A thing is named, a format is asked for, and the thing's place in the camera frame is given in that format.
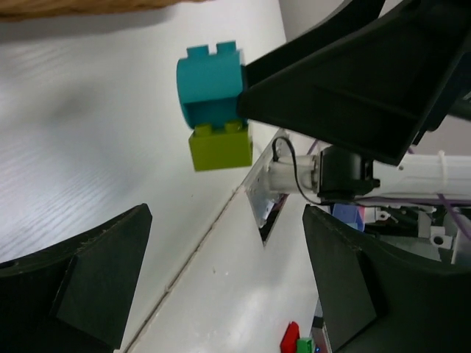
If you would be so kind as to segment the lime long lego brick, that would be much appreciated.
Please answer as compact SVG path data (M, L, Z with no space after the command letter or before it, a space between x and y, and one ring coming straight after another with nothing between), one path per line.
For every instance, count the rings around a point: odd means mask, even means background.
M222 128L199 124L188 139L195 171L213 171L252 165L250 127L241 120L228 121Z

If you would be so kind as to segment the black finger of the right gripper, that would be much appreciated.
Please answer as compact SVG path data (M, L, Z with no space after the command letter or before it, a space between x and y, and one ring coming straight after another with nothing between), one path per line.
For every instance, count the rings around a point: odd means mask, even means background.
M397 165L470 91L470 3L345 1L245 68L238 114Z

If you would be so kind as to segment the brown wicker divided basket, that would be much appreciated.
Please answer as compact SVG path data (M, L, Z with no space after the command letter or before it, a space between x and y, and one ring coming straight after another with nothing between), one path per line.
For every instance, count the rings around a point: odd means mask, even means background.
M205 0L1 0L1 22L136 13L161 10L177 4L204 2Z

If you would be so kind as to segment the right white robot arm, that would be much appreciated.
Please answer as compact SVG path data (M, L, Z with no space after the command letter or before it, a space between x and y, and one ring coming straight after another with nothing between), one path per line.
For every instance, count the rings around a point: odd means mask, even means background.
M470 159L409 152L470 90L470 3L343 1L244 68L244 118L327 143L308 185L323 202L470 204Z

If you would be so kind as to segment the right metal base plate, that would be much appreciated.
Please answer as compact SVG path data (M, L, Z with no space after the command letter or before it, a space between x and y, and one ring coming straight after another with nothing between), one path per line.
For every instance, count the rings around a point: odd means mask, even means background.
M242 183L264 246L270 238L275 222L287 199L285 193L270 189L270 163L273 158L272 143L280 137L287 138L288 133L284 129L277 130L267 147L261 151L257 160L253 163Z

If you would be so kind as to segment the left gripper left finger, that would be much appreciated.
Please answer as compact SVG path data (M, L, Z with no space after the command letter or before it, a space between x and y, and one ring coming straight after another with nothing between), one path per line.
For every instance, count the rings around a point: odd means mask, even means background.
M139 204L1 264L2 352L121 348L152 224Z

